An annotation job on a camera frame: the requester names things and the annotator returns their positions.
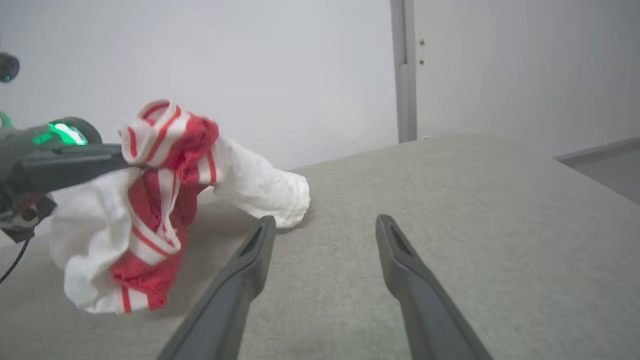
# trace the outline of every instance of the red stripe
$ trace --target red stripe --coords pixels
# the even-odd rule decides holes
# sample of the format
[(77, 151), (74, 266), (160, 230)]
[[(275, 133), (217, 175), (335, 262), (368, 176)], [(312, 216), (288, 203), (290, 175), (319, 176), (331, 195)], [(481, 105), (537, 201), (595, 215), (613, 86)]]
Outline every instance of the red stripe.
[(168, 102), (163, 102), (161, 104), (158, 104), (158, 105), (150, 107), (149, 110), (145, 111), (145, 113), (142, 115), (142, 120), (144, 120), (144, 121), (148, 122), (149, 124), (153, 125), (155, 123), (155, 121), (150, 119), (149, 116), (151, 116), (151, 114), (155, 113), (156, 111), (158, 111), (160, 109), (165, 109), (167, 107), (169, 107), (169, 103)]
[(129, 300), (129, 288), (122, 286), (122, 305), (124, 305), (124, 313), (131, 312), (131, 300)]
[(211, 151), (207, 151), (207, 161), (209, 162), (209, 172), (211, 173), (211, 182), (210, 184), (216, 183), (216, 163), (213, 162), (213, 155)]
[(164, 124), (162, 129), (160, 129), (158, 138), (156, 139), (156, 142), (154, 143), (154, 145), (151, 147), (151, 151), (149, 152), (149, 155), (147, 156), (146, 160), (143, 161), (144, 163), (148, 163), (154, 158), (154, 156), (156, 155), (156, 152), (158, 151), (158, 148), (160, 147), (160, 145), (162, 144), (162, 141), (164, 141), (164, 138), (166, 137), (167, 129), (169, 129), (169, 127), (171, 126), (171, 124), (173, 124), (175, 119), (180, 117), (181, 113), (182, 113), (182, 110), (180, 110), (180, 107), (176, 106), (175, 113), (173, 114), (173, 116), (171, 116), (171, 118), (167, 120), (167, 122)]
[(127, 127), (127, 130), (129, 131), (129, 139), (131, 140), (129, 145), (129, 148), (130, 148), (129, 152), (131, 153), (131, 156), (135, 158), (138, 155), (138, 145), (136, 144), (136, 133), (130, 127)]
[(167, 253), (166, 251), (164, 251), (163, 249), (160, 249), (158, 247), (158, 245), (154, 244), (153, 242), (151, 242), (151, 240), (149, 240), (146, 236), (142, 235), (142, 233), (140, 232), (140, 230), (136, 227), (136, 226), (132, 226), (132, 230), (133, 235), (137, 236), (143, 243), (147, 244), (148, 247), (150, 247), (151, 249), (154, 249), (158, 254), (168, 258), (169, 253)]

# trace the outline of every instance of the crumpled cloth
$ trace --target crumpled cloth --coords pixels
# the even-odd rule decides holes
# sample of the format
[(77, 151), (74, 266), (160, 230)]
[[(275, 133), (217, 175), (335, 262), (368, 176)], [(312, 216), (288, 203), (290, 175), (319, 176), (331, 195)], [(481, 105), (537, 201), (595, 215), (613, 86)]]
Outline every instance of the crumpled cloth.
[(310, 204), (307, 180), (219, 134), (215, 122), (170, 101), (145, 106), (123, 129), (122, 153), (144, 165), (55, 194), (51, 255), (64, 269), (65, 294), (90, 313), (162, 308), (175, 281), (197, 195), (293, 227)]

